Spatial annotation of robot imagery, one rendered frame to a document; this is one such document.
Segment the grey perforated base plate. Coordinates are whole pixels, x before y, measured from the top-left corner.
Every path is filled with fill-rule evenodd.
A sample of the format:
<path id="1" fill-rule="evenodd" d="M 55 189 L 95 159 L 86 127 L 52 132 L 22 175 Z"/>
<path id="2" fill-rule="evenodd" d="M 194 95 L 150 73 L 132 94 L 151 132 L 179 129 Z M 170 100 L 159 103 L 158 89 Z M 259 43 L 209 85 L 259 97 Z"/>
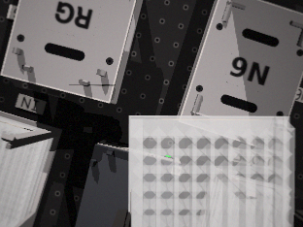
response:
<path id="1" fill-rule="evenodd" d="M 178 114 L 214 1 L 143 0 L 116 104 L 0 76 L 1 112 L 62 129 L 33 227 L 75 227 L 94 146 L 128 146 L 130 115 Z"/>

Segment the white rectangular plate nest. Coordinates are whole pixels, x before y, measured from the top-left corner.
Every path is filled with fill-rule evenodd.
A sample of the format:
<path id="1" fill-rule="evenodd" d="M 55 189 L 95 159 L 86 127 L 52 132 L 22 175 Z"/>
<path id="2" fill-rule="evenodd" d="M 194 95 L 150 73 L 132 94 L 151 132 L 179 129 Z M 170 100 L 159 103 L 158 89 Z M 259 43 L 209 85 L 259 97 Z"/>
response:
<path id="1" fill-rule="evenodd" d="M 116 104 L 142 4 L 19 0 L 0 76 Z"/>

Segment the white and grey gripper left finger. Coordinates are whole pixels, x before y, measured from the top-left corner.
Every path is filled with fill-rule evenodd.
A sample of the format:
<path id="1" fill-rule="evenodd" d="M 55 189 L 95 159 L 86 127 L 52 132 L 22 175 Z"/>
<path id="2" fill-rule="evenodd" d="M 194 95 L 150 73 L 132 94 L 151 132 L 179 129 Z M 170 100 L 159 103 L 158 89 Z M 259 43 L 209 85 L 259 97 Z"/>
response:
<path id="1" fill-rule="evenodd" d="M 131 214 L 128 210 L 118 210 L 112 227 L 131 227 Z"/>

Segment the grey nest plate labelled n6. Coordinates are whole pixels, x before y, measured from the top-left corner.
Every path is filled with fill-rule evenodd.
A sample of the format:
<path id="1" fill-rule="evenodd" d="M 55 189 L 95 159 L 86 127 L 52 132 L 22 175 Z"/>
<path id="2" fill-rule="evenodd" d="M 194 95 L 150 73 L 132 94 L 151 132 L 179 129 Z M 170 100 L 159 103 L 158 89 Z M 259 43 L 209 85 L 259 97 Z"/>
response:
<path id="1" fill-rule="evenodd" d="M 290 116 L 302 78 L 302 13 L 215 0 L 177 115 Z"/>

